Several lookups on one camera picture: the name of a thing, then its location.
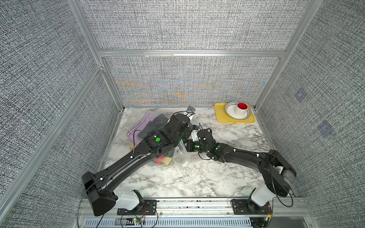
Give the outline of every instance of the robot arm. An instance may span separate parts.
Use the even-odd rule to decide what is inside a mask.
[[[296,171],[275,150],[268,153],[251,152],[233,148],[224,143],[217,143],[211,129],[197,132],[198,141],[193,142],[188,137],[196,125],[190,123],[194,108],[189,107],[184,113],[171,116],[169,122],[159,130],[151,131],[143,141],[120,160],[108,168],[97,172],[87,172],[82,176],[86,193],[95,216],[105,214],[112,209],[118,196],[114,189],[134,171],[139,169],[150,159],[158,158],[171,151],[178,145],[180,140],[187,141],[188,151],[204,152],[214,161],[231,162],[252,168],[260,172],[265,184],[254,189],[246,200],[247,210],[255,214],[273,197],[287,196],[291,184],[296,176]],[[143,198],[136,192],[139,201]]]
[[[184,113],[172,115],[165,126],[151,131],[134,150],[117,162],[100,172],[95,174],[87,172],[82,176],[95,216],[103,215],[114,207],[118,196],[113,191],[123,180],[151,159],[171,151],[181,139],[187,139],[190,136],[193,128],[196,127],[190,123],[189,118],[194,110],[189,107]]]
[[[195,142],[188,140],[188,151],[204,152],[214,161],[243,165],[262,174],[265,183],[254,189],[246,201],[249,212],[256,213],[275,196],[288,195],[296,171],[276,150],[252,152],[217,143],[210,128],[198,131],[197,138],[199,140]]]

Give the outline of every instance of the plastic bag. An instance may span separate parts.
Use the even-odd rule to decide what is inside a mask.
[[[133,108],[123,113],[116,137],[111,141],[102,158],[106,162],[116,162],[133,150],[146,135],[140,132],[156,130],[167,123],[174,112],[183,111],[181,108]],[[151,160],[148,165],[185,167],[189,164],[189,154],[182,141],[167,154]]]
[[[172,158],[174,166],[186,167],[190,162],[190,158],[182,140],[180,140],[177,147],[174,148],[174,151],[174,156]]]

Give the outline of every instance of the vent grille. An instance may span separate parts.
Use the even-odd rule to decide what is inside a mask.
[[[143,227],[152,227],[157,218],[146,218]],[[99,218],[86,219],[84,228],[95,228]],[[141,227],[139,224],[133,223],[131,221],[122,220],[123,227],[133,228]],[[121,227],[120,218],[104,218],[98,228],[108,228],[108,227]],[[250,218],[159,218],[155,227],[252,227]]]

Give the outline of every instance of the metal base plate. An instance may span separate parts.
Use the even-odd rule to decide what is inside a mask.
[[[155,215],[156,214],[156,204],[157,200],[145,200],[145,203],[143,206],[146,208],[146,215]],[[144,210],[140,211],[139,213],[136,213],[136,215],[143,215],[145,213]],[[128,212],[124,208],[118,208],[118,211],[116,213],[117,215],[133,215],[133,213]]]
[[[246,200],[231,200],[231,206],[235,215],[251,215],[246,208]],[[261,210],[257,211],[256,215],[267,215],[269,214],[268,207],[262,207]]]

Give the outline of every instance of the cable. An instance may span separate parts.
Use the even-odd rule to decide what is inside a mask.
[[[270,170],[270,176],[271,176],[271,183],[273,184],[273,189],[274,189],[274,193],[275,193],[275,195],[276,195],[276,198],[280,201],[280,203],[282,204],[282,205],[284,205],[285,207],[288,207],[288,208],[290,208],[290,207],[292,207],[293,206],[293,204],[294,204],[294,200],[293,200],[293,197],[292,197],[292,195],[290,194],[290,192],[289,192],[289,190],[288,190],[288,194],[289,194],[289,196],[290,196],[290,198],[292,199],[292,205],[290,205],[290,206],[288,206],[288,205],[286,205],[286,204],[284,204],[280,199],[279,199],[279,196],[277,195],[277,193],[276,193],[276,189],[275,189],[275,186],[274,186],[274,179],[273,179],[273,176],[272,176],[272,173],[271,173],[271,169],[269,168],[269,170]]]
[[[104,215],[105,215],[105,214],[103,214],[103,216],[101,217],[101,219],[100,219],[99,223],[96,225],[96,227],[95,227],[95,228],[97,228],[97,227],[99,226],[99,224],[100,224],[101,220],[103,219]]]
[[[190,114],[191,114],[190,116],[192,116],[192,115],[194,115],[194,114],[195,114],[195,112],[180,111],[180,112],[174,112],[174,113],[172,114],[172,116],[173,116],[173,115],[175,115],[176,113],[182,113],[182,112],[190,113]]]
[[[136,216],[136,218],[139,220],[139,224],[140,224],[141,228],[143,227],[143,226],[142,226],[142,222],[141,222],[141,220],[138,218],[138,216],[137,216],[134,212],[131,212],[131,211],[127,210],[127,211],[126,211],[126,212],[124,212],[124,214],[122,214],[122,216],[120,217],[120,226],[121,226],[122,228],[124,228],[124,227],[123,227],[123,225],[122,225],[122,218],[123,218],[123,216],[124,216],[126,213],[133,213],[133,214],[134,214],[134,216]]]
[[[199,155],[199,157],[201,158],[201,159],[203,159],[203,160],[211,160],[212,158],[209,158],[209,159],[204,159],[204,158],[202,158],[201,156],[200,156],[200,153],[198,152],[198,155]]]
[[[204,129],[203,129],[203,127],[201,126],[201,124],[200,124],[200,123],[199,123],[199,126],[200,126],[200,128],[202,129],[202,131],[203,131],[204,138],[206,138],[206,136],[205,136],[205,132],[204,132]]]
[[[133,155],[134,155],[134,149],[135,149],[135,144],[134,144],[134,133],[136,133],[136,131],[140,131],[140,132],[143,132],[143,133],[147,133],[147,134],[149,134],[148,132],[145,132],[145,131],[141,131],[141,130],[134,130],[133,131],[133,153],[132,153],[132,157],[133,157]]]
[[[140,226],[141,226],[141,228],[142,228],[143,226],[142,226],[142,222],[141,222],[141,220],[138,218],[138,216],[137,216],[135,213],[133,213],[133,214],[134,214],[134,216],[136,216],[136,218],[138,219],[139,224],[140,224]]]
[[[80,205],[82,202],[82,199],[84,198],[85,194],[88,192],[88,190],[94,185],[90,185],[90,187],[88,187],[88,189],[86,189],[86,191],[84,192],[84,194],[82,195],[80,202],[78,203],[78,207],[77,207],[77,214],[76,214],[76,222],[77,222],[77,228],[80,228],[80,225],[78,224],[78,211],[80,210]]]
[[[156,214],[157,214],[157,220],[156,220],[156,223],[151,228],[154,228],[157,225],[157,222],[158,222],[158,212],[157,212],[156,208],[155,208],[155,211],[156,211]]]

